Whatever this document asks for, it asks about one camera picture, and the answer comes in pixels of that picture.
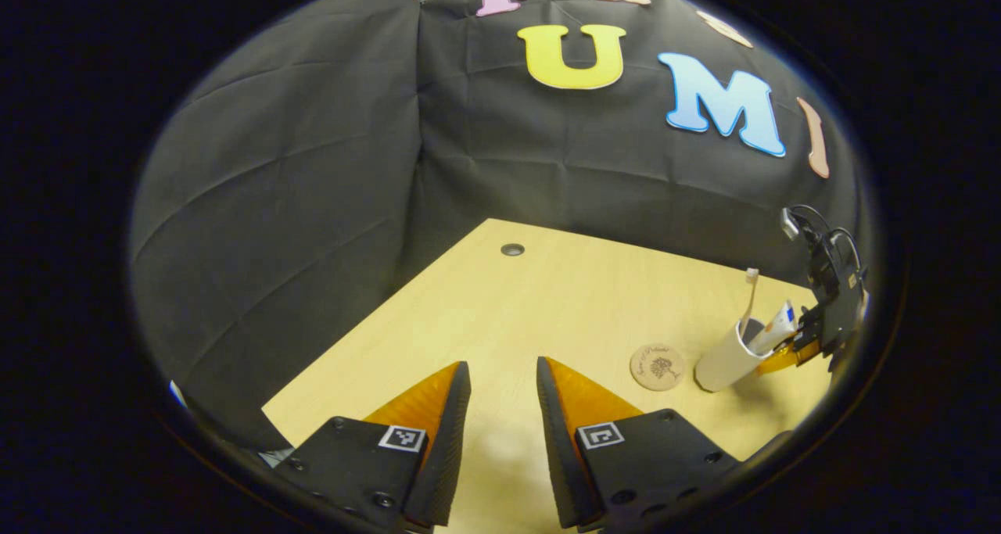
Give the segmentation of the light wooden desktop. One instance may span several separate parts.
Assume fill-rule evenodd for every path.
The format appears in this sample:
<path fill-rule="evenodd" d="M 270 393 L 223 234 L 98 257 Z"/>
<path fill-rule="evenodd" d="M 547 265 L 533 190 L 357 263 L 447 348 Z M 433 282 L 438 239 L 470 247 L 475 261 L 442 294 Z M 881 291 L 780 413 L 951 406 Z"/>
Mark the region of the light wooden desktop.
<path fill-rule="evenodd" d="M 490 220 L 408 282 L 262 406 L 298 446 L 335 416 L 365 418 L 464 360 L 472 394 L 450 520 L 436 534 L 564 534 L 548 478 L 536 361 L 551 357 L 641 410 L 672 408 L 746 459 L 828 392 L 824 359 L 704 392 L 694 364 L 746 310 L 743 271 Z M 685 380 L 630 376 L 650 344 L 678 349 Z"/>

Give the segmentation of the white toothpaste tube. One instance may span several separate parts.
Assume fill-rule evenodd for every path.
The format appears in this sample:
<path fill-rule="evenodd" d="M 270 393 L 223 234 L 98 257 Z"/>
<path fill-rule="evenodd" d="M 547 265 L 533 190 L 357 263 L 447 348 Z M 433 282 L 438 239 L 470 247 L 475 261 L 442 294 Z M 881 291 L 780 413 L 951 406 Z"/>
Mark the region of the white toothpaste tube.
<path fill-rule="evenodd" d="M 786 341 L 787 338 L 796 334 L 797 328 L 794 307 L 791 305 L 790 300 L 786 300 L 784 305 L 778 310 L 778 313 L 776 313 L 776 316 L 768 324 L 765 324 L 765 327 L 748 342 L 748 351 L 754 353 L 756 356 L 765 357 L 769 353 L 772 353 L 783 341 Z"/>

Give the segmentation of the white cup with wooden handle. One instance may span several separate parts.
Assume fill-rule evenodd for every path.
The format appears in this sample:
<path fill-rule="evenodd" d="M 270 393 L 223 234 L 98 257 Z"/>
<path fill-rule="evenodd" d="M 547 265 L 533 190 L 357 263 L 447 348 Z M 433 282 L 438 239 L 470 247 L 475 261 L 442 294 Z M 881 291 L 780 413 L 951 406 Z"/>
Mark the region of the white cup with wooden handle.
<path fill-rule="evenodd" d="M 748 341 L 764 331 L 765 324 L 750 319 L 741 335 L 740 321 L 734 321 L 694 365 L 694 380 L 701 390 L 719 392 L 737 383 L 755 370 L 768 355 L 748 348 Z"/>

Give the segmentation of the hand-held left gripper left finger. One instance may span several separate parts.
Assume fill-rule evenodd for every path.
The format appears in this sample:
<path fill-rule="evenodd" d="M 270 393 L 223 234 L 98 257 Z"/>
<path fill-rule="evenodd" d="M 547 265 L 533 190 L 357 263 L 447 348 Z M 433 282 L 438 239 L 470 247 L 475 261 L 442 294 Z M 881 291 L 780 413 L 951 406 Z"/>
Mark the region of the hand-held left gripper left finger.
<path fill-rule="evenodd" d="M 362 531 L 446 526 L 460 478 L 471 392 L 471 371 L 459 360 L 367 418 L 328 419 L 274 472 Z"/>

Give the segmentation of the beige toothbrush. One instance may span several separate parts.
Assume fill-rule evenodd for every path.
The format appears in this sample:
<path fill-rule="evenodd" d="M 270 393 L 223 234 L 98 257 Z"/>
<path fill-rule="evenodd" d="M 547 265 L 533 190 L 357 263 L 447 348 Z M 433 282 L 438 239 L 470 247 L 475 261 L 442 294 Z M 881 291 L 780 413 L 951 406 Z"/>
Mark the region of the beige toothbrush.
<path fill-rule="evenodd" d="M 746 310 L 744 310 L 743 316 L 741 316 L 739 326 L 737 326 L 737 337 L 743 339 L 744 333 L 747 331 L 748 323 L 750 323 L 751 315 L 753 313 L 753 307 L 755 305 L 755 291 L 757 291 L 758 282 L 760 278 L 760 271 L 757 266 L 749 266 L 746 270 L 746 282 L 750 285 L 750 292 L 748 292 L 748 302 Z"/>

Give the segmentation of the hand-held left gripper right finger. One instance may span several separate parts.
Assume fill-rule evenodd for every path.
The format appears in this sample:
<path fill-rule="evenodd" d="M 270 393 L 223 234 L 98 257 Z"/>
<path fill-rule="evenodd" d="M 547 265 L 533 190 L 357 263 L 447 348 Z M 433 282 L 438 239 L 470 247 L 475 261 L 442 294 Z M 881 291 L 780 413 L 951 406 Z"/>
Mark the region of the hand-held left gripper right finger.
<path fill-rule="evenodd" d="M 671 531 L 740 466 L 676 410 L 644 412 L 558 360 L 537 360 L 536 387 L 564 528 Z"/>

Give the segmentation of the round cork coaster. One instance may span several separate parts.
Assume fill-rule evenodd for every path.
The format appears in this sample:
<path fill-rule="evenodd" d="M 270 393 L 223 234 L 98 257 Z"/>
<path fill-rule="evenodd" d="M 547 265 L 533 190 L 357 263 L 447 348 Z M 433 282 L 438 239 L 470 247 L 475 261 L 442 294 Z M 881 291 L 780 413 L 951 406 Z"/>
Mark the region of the round cork coaster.
<path fill-rule="evenodd" d="M 678 349 L 666 344 L 640 346 L 629 362 L 630 376 L 654 392 L 672 390 L 686 377 L 687 364 Z"/>

